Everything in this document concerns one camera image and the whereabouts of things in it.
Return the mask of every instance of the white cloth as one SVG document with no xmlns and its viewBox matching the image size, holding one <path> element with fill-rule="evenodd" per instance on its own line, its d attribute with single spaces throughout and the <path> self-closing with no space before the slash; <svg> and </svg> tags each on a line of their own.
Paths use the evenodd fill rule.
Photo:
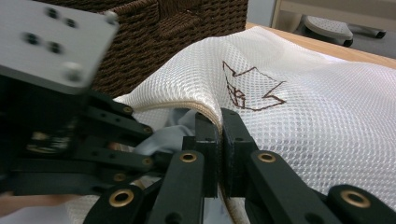
<svg viewBox="0 0 396 224">
<path fill-rule="evenodd" d="M 393 69 L 329 62 L 256 27 L 187 47 L 116 100 L 154 126 L 163 121 L 152 109 L 187 107 L 220 130 L 220 108 L 229 108 L 259 149 L 280 154 L 309 187 L 354 185 L 395 209 L 395 93 Z M 235 222 L 248 223 L 243 201 L 226 203 Z"/>
</svg>

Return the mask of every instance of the wicker basket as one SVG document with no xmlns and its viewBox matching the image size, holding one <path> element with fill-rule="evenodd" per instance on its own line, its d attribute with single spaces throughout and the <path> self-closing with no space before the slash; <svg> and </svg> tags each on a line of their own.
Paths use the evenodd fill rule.
<svg viewBox="0 0 396 224">
<path fill-rule="evenodd" d="M 133 90 L 189 44 L 245 29 L 248 0 L 38 0 L 119 15 L 120 30 L 93 81 L 113 97 Z"/>
</svg>

